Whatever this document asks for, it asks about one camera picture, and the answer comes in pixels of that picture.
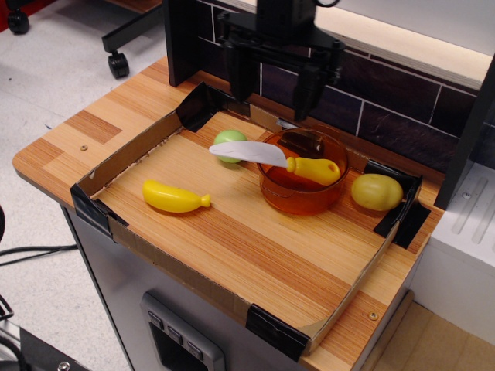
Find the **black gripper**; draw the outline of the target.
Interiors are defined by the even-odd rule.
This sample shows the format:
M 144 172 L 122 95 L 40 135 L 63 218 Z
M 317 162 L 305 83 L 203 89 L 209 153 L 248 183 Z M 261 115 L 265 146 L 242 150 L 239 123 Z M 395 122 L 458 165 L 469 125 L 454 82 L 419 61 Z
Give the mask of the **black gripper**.
M 345 45 L 315 24 L 318 8 L 337 1 L 257 1 L 254 13 L 222 12 L 224 47 L 231 95 L 247 100 L 259 80 L 259 63 L 299 72 L 293 92 L 294 118 L 305 120 L 327 84 L 340 78 Z

